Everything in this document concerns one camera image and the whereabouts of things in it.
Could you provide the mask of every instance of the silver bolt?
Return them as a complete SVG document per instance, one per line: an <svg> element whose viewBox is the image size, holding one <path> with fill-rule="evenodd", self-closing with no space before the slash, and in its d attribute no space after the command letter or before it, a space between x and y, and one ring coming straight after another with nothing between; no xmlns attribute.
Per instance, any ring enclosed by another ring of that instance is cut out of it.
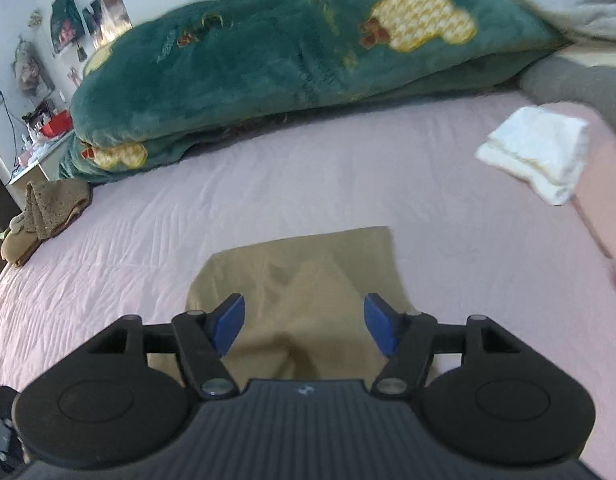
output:
<svg viewBox="0 0 616 480"><path fill-rule="evenodd" d="M377 389L384 395L401 395L408 389L408 384L397 377L386 377L377 383Z"/></svg>
<svg viewBox="0 0 616 480"><path fill-rule="evenodd" d="M219 397L232 392L233 384L228 379L217 377L207 380L202 386L202 391L210 396Z"/></svg>

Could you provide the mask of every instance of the plush green comforter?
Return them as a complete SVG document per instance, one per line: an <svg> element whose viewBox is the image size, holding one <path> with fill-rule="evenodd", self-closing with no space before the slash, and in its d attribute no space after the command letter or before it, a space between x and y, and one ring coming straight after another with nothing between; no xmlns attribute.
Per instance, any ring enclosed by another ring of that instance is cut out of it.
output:
<svg viewBox="0 0 616 480"><path fill-rule="evenodd" d="M105 182L253 118L487 88L564 41L508 0L190 4L94 56L72 99L76 138L60 173Z"/></svg>

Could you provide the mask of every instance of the red container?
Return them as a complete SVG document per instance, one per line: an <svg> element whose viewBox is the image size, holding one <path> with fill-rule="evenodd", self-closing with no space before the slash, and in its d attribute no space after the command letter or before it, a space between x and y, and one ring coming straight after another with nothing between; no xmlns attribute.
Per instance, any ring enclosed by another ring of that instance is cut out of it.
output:
<svg viewBox="0 0 616 480"><path fill-rule="evenodd" d="M40 131L45 138L52 139L69 130L72 130L72 117L70 117L68 110L64 110L50 119L50 122L43 126Z"/></svg>

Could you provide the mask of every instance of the power cord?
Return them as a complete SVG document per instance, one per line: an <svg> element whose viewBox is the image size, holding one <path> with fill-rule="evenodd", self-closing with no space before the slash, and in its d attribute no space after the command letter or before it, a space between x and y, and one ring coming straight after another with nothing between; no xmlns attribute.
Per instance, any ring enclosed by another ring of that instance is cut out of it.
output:
<svg viewBox="0 0 616 480"><path fill-rule="evenodd" d="M6 115L8 115L8 120L10 121L10 127L12 128L12 143L15 146L15 159L12 161L12 167L10 168L10 174L15 170L15 165L17 163L17 134L15 133L15 125L12 123L12 119L10 118L10 112L8 111L8 105L6 104L6 99L3 96L2 91L0 90L0 97L3 101L3 107L6 109Z"/></svg>

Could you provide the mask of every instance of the poster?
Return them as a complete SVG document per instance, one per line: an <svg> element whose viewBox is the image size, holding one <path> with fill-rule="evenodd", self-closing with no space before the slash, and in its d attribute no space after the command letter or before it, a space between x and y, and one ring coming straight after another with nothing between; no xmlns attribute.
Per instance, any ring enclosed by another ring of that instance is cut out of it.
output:
<svg viewBox="0 0 616 480"><path fill-rule="evenodd" d="M94 0L83 9L83 17L95 50L133 27L123 0Z"/></svg>

